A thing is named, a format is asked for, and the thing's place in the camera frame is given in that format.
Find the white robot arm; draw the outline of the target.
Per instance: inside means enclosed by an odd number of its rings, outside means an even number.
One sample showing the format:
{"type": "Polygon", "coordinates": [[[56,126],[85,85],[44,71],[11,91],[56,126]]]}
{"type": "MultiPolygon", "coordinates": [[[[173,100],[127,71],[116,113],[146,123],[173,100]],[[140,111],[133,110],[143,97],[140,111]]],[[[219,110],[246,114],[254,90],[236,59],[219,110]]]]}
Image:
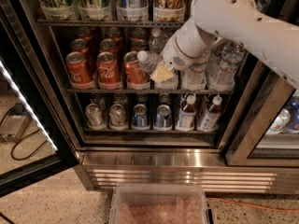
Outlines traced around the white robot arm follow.
{"type": "Polygon", "coordinates": [[[224,39],[299,88],[299,27],[264,15],[254,0],[192,0],[190,18],[164,47],[165,66],[184,70],[224,39]]]}

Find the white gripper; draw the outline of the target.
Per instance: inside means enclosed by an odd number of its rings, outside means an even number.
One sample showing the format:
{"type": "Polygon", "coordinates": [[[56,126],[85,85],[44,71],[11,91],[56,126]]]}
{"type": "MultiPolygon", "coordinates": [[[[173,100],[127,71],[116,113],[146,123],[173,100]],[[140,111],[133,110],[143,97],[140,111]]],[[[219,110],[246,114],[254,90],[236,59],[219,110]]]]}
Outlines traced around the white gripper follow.
{"type": "Polygon", "coordinates": [[[150,78],[161,83],[172,78],[176,70],[185,70],[199,58],[196,47],[186,39],[180,39],[177,35],[172,35],[167,41],[163,50],[164,61],[158,63],[150,78]]]}

